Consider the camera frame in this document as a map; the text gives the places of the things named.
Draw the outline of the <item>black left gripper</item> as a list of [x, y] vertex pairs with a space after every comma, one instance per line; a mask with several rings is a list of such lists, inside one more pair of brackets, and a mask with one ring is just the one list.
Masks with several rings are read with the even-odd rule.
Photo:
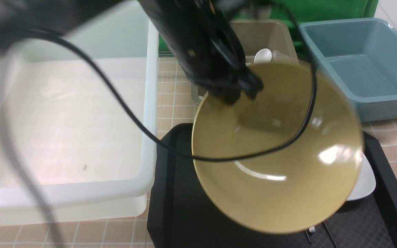
[[262, 80], [247, 71], [244, 52], [214, 0], [142, 0], [140, 5], [194, 84], [232, 106], [241, 91], [255, 100]]

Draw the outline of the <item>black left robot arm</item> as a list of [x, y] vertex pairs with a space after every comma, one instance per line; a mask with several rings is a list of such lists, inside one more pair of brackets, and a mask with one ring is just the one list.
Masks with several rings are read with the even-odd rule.
[[[29, 30], [67, 34], [120, 0], [0, 0], [0, 50], [27, 38]], [[224, 13], [245, 0], [139, 0], [149, 20], [177, 58], [186, 77], [224, 103], [244, 92], [255, 99], [262, 80], [245, 65], [244, 52]]]

